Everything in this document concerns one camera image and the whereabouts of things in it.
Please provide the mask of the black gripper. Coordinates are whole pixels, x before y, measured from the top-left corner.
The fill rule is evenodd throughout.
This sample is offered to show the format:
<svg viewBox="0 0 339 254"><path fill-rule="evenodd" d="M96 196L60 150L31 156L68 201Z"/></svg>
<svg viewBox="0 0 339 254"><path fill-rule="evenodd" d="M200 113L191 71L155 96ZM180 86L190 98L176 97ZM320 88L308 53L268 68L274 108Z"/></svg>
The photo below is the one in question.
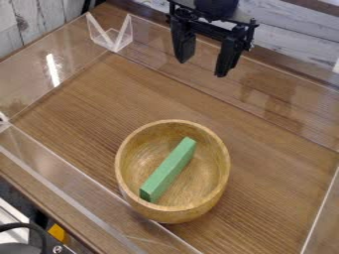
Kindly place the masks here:
<svg viewBox="0 0 339 254"><path fill-rule="evenodd" d="M235 35L246 42L227 37L222 42L215 76L224 77L236 66L243 46L252 48L258 23L239 11L240 0L167 0L169 13L172 45L175 57L183 64L195 54L196 35L220 41L226 36Z"/></svg>

